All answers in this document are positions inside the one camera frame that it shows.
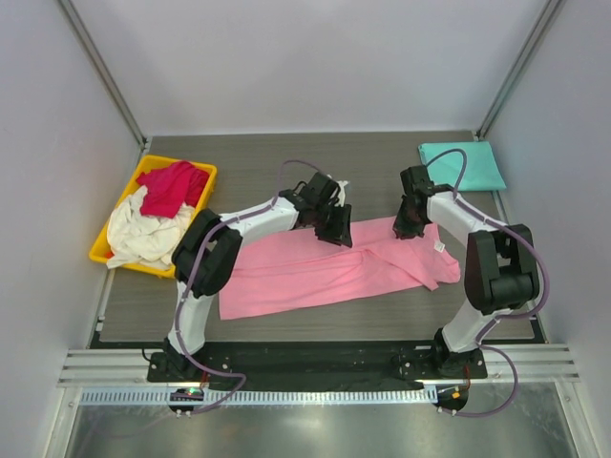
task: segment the white towel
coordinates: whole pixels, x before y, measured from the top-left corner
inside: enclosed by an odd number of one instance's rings
[[[172,253],[189,227],[195,209],[183,203],[172,219],[144,217],[140,207],[147,191],[146,186],[141,186],[111,214],[106,238],[114,256],[106,262],[109,269],[128,263],[159,270],[172,266]]]

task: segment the floor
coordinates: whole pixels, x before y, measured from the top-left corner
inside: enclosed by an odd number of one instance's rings
[[[489,410],[510,390],[473,385],[465,409]],[[416,404],[245,406],[146,428],[168,413],[167,406],[80,407],[66,456],[578,458],[553,384],[522,385],[506,410],[485,420]]]
[[[208,162],[219,177],[209,206],[217,213],[238,211],[271,197],[280,163],[302,158],[336,179],[351,181],[348,202],[352,220],[395,215],[401,201],[399,172],[420,163],[424,142],[470,141],[469,132],[212,135],[155,137],[150,154]],[[294,166],[287,187],[309,178]],[[468,193],[466,199],[497,217],[490,193]],[[463,263],[464,248],[441,231],[449,252]],[[206,326],[208,341],[342,341],[430,339],[449,322],[464,301],[462,283],[424,287],[375,298],[354,300],[265,317],[224,321],[214,304]],[[117,269],[104,311],[102,342],[159,342],[170,329],[176,306],[174,281]],[[525,321],[502,322],[490,337],[530,339]]]

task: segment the laundry basket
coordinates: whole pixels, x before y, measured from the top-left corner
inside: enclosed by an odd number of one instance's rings
[[[162,157],[162,156],[143,157],[140,163],[138,164],[138,166],[136,167],[136,170],[134,171],[134,174],[132,175],[129,183],[127,183],[127,186],[125,186],[125,189],[123,190],[123,194],[121,195],[120,199],[116,203],[115,208],[117,208],[119,203],[121,203],[126,197],[133,194],[140,187],[140,185],[137,184],[136,182],[140,174],[149,173],[150,171],[155,170],[155,169],[164,169],[166,167],[169,167],[170,165],[172,165],[175,162],[179,162],[180,160],[181,159],[172,159],[170,157]],[[208,199],[210,199],[210,195],[212,195],[212,191],[214,191],[215,181],[217,180],[217,168],[211,164],[201,164],[198,162],[191,162],[191,163],[195,167],[197,167],[200,170],[203,170],[204,172],[206,172],[209,175],[208,181],[206,182],[206,185],[203,188],[203,191],[201,192],[200,200],[198,201],[198,204],[195,207],[195,212],[193,212],[193,217],[191,218],[191,220],[193,220],[195,216],[198,214],[198,212],[206,206],[206,204],[208,203]],[[111,246],[109,245],[106,239],[107,229],[108,229],[108,220],[106,220],[106,224],[104,224],[104,227],[98,234],[97,239],[95,239],[94,246],[92,246],[92,249],[89,252],[90,260],[94,260],[95,262],[103,262],[103,263],[106,263],[106,261],[108,260],[107,255],[111,253]],[[158,277],[164,277],[168,279],[172,279],[174,277],[174,273],[176,270],[176,267],[174,265],[167,270],[158,270],[158,269],[154,269],[152,267],[147,267],[145,265],[140,265],[140,264],[124,264],[124,265],[121,265],[121,267],[125,269],[137,270],[138,272],[144,272],[146,274],[157,275]]]

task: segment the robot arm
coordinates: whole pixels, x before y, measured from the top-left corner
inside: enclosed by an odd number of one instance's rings
[[[228,222],[211,239],[214,248],[207,248],[195,281],[181,311],[180,328],[186,350],[193,354],[204,343],[204,328],[210,306],[216,294],[227,284],[240,249],[278,232],[303,226],[314,226],[320,240],[337,245],[352,246],[350,237],[350,205],[344,205],[345,181],[334,181],[316,173],[309,183],[301,182],[295,189],[282,191],[255,207],[237,213],[217,215],[209,209],[201,211],[174,252],[179,299],[186,289],[188,278],[204,236],[222,221]],[[168,334],[171,353],[183,354],[174,326]]]
[[[436,222],[467,248],[467,300],[454,319],[437,331],[433,349],[440,372],[460,373],[478,348],[480,334],[492,329],[499,315],[511,314],[538,295],[537,263],[520,243],[495,227],[506,226],[504,222],[475,218],[464,207],[480,212],[450,186],[435,185],[426,166],[410,167],[401,173],[401,180],[404,196],[393,225],[396,236],[422,237],[425,225]],[[526,226],[507,227],[532,244]]]

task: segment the teal cloth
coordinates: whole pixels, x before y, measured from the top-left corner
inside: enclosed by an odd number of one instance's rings
[[[458,191],[498,191],[506,189],[505,181],[496,167],[495,155],[487,141],[461,143],[423,143],[418,147],[423,164],[452,148],[461,148],[467,154],[467,170]],[[435,184],[455,185],[462,167],[462,155],[450,153],[429,167],[429,176]]]

